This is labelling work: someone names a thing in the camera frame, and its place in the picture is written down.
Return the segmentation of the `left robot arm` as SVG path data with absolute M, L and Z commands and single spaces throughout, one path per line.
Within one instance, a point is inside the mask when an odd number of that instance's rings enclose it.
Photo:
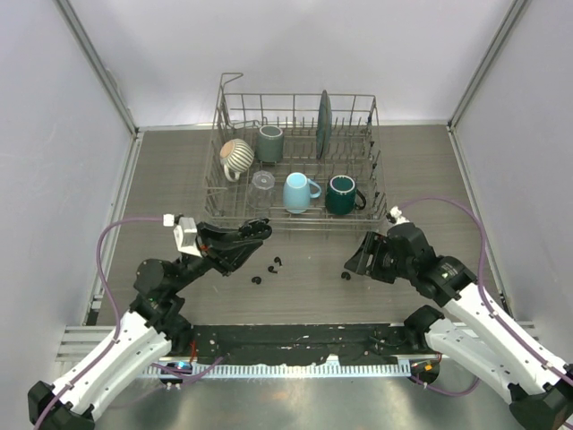
M 115 328 L 77 365 L 53 383 L 39 381 L 28 392 L 36 429 L 92 429 L 113 399 L 145 368 L 168 354 L 181 357 L 192 341 L 192 325 L 180 311 L 178 294 L 215 270 L 227 277 L 241 268 L 272 233 L 268 219 L 220 228 L 184 215 L 153 222 L 172 228 L 179 257 L 147 259 L 136 271 L 137 295 Z

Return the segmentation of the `black earbud charging case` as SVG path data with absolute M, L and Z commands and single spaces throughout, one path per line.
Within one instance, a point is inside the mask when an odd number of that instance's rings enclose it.
M 272 226 L 268 218 L 248 219 L 239 229 L 244 240 L 266 240 L 272 235 Z

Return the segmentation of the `light blue mug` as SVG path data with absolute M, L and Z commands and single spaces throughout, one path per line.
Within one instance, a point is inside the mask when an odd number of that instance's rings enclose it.
M 283 186 L 283 207 L 290 213 L 301 214 L 311 207 L 311 200 L 321 196 L 321 187 L 305 174 L 293 172 Z

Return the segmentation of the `dark teal plate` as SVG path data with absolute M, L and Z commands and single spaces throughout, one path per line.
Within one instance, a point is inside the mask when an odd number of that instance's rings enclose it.
M 329 147 L 332 127 L 332 109 L 329 94 L 326 90 L 321 93 L 319 116 L 316 129 L 316 159 L 322 159 Z

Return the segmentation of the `grey ceramic cup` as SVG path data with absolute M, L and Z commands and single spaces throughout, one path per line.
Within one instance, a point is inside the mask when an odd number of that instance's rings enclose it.
M 263 163 L 277 163 L 283 159 L 284 133 L 275 125 L 263 125 L 258 132 L 255 154 Z

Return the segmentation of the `striped beige mug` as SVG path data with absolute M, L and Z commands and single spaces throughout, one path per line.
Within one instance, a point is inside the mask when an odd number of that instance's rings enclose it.
M 246 141 L 233 139 L 223 144 L 219 160 L 226 179 L 237 182 L 254 162 L 254 151 Z

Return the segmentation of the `clear drinking glass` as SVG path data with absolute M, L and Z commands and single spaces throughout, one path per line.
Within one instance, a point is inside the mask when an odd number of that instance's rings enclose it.
M 269 209 L 274 201 L 275 183 L 275 177 L 269 171 L 255 172 L 248 186 L 247 203 L 255 210 Z

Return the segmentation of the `dark green mug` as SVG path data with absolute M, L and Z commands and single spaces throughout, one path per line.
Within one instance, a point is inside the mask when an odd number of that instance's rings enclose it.
M 328 182 L 325 206 L 328 213 L 344 216 L 352 211 L 364 210 L 366 198 L 351 176 L 336 175 Z

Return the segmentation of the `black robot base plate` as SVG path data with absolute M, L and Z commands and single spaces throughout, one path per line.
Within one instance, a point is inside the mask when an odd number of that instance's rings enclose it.
M 402 324 L 195 325 L 172 347 L 173 356 L 232 366 L 394 364 L 399 356 L 435 356 L 421 336 Z

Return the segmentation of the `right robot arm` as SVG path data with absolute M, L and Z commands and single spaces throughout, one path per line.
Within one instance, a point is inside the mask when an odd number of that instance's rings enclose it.
M 413 223 L 367 233 L 345 268 L 386 283 L 407 280 L 434 302 L 405 320 L 409 350 L 455 360 L 499 394 L 525 429 L 569 425 L 572 366 L 513 320 L 459 259 L 436 254 Z

